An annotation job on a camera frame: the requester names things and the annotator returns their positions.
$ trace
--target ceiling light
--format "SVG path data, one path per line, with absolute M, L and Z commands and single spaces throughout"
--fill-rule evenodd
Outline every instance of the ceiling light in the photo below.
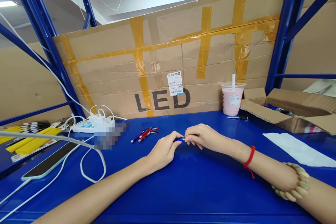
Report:
M 0 8 L 1 7 L 8 7 L 8 6 L 15 6 L 17 5 L 16 3 L 14 3 L 13 1 L 2 1 L 0 2 Z

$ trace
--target blue shelf frame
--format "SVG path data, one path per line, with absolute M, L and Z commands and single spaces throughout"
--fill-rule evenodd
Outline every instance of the blue shelf frame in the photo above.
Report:
M 315 0 L 314 3 L 308 8 L 302 17 L 301 10 L 304 0 L 284 0 L 279 29 L 276 35 L 276 40 L 274 44 L 274 50 L 272 54 L 272 59 L 269 67 L 267 82 L 266 82 L 266 93 L 268 94 L 273 88 L 280 88 L 283 78 L 322 78 L 322 79 L 336 79 L 336 74 L 285 74 L 285 69 L 287 61 L 289 58 L 289 53 L 293 44 L 293 39 L 295 35 L 303 28 L 303 26 L 319 11 L 319 9 L 328 0 Z M 69 77 L 65 71 L 62 60 L 58 51 L 55 47 L 52 37 L 57 36 L 56 29 L 52 23 L 51 17 L 48 13 L 47 7 L 44 0 L 21 0 L 27 15 L 32 23 L 34 31 L 44 48 L 44 52 L 47 56 L 48 61 L 43 60 L 43 63 L 35 55 L 28 46 L 26 46 L 19 38 L 17 38 L 12 32 L 10 32 L 5 26 L 0 24 L 0 33 L 4 35 L 7 39 L 12 41 L 16 46 L 26 52 L 30 57 L 39 62 L 42 66 L 45 65 L 50 68 L 55 75 L 61 80 L 62 84 L 66 88 L 67 92 L 77 101 L 77 95 L 72 87 Z M 96 19 L 94 17 L 93 9 L 90 0 L 83 0 L 85 10 L 87 13 L 83 29 L 87 29 L 89 25 L 91 27 L 97 26 Z M 66 102 L 58 105 L 54 105 L 45 109 L 37 110 L 31 113 L 19 115 L 13 118 L 9 118 L 0 121 L 0 126 L 6 125 L 18 120 L 22 120 L 31 116 L 35 116 L 40 113 L 51 111 L 63 106 L 70 106 L 71 111 L 76 116 L 83 116 L 82 107 L 72 101 L 62 90 Z
M 281 88 L 283 78 L 336 79 L 336 74 L 285 74 L 293 39 L 328 0 L 315 0 L 300 17 L 304 0 L 284 0 L 265 91 Z
M 91 25 L 91 27 L 97 26 L 97 22 L 94 17 L 90 0 L 83 0 L 83 2 L 87 13 L 83 29 L 87 29 L 89 25 Z M 21 0 L 21 3 L 25 11 L 27 12 L 32 27 L 34 28 L 34 31 L 39 39 L 39 42 L 44 49 L 48 61 L 43 59 L 44 63 L 42 63 L 42 61 L 36 56 L 35 54 L 36 52 L 32 51 L 28 46 L 26 46 L 18 37 L 16 37 L 11 31 L 9 31 L 2 24 L 0 24 L 0 33 L 4 35 L 8 40 L 10 40 L 12 43 L 14 43 L 16 46 L 18 46 L 21 50 L 23 50 L 25 53 L 27 53 L 30 57 L 32 57 L 34 60 L 40 63 L 43 67 L 46 68 L 45 65 L 47 65 L 52 70 L 52 72 L 60 79 L 60 81 L 66 88 L 66 91 L 71 95 L 71 97 L 75 101 L 79 102 L 75 90 L 63 66 L 60 55 L 53 42 L 52 37 L 55 37 L 58 34 L 52 23 L 51 17 L 48 13 L 44 0 Z M 0 121 L 0 126 L 10 124 L 15 121 L 35 116 L 37 114 L 41 114 L 47 111 L 51 111 L 63 106 L 70 106 L 71 111 L 75 116 L 80 115 L 85 117 L 82 107 L 76 104 L 73 100 L 71 100 L 66 95 L 63 89 L 62 91 L 67 100 L 66 102 L 45 109 L 33 111 L 27 114 L 19 115 L 13 118 L 2 120 Z

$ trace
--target pink drink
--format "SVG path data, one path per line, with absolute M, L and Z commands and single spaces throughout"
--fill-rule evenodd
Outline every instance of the pink drink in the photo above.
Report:
M 231 82 L 226 82 L 221 86 L 223 92 L 223 113 L 228 116 L 238 115 L 246 83 L 236 83 L 234 89 Z

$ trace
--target wooden bead bracelet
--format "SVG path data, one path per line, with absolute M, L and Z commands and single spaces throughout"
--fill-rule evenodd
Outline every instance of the wooden bead bracelet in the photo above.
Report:
M 296 202 L 297 199 L 302 199 L 303 196 L 308 194 L 308 190 L 310 189 L 309 175 L 305 171 L 305 169 L 303 169 L 298 164 L 285 163 L 285 162 L 284 164 L 288 165 L 289 167 L 292 167 L 296 171 L 296 174 L 299 177 L 299 182 L 297 183 L 295 190 L 291 190 L 290 192 L 280 191 L 274 185 L 272 185 L 272 188 L 275 191 L 275 193 L 279 195 L 281 198 L 283 198 L 284 200 Z

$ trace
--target phone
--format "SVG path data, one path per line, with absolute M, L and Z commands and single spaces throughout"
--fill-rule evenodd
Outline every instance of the phone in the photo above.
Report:
M 68 153 L 72 153 L 79 147 L 78 144 L 69 142 L 65 144 L 62 148 L 55 151 L 48 158 L 43 160 L 29 172 L 21 177 L 21 180 L 27 179 L 41 179 L 47 176 L 53 169 L 55 169 L 64 159 Z

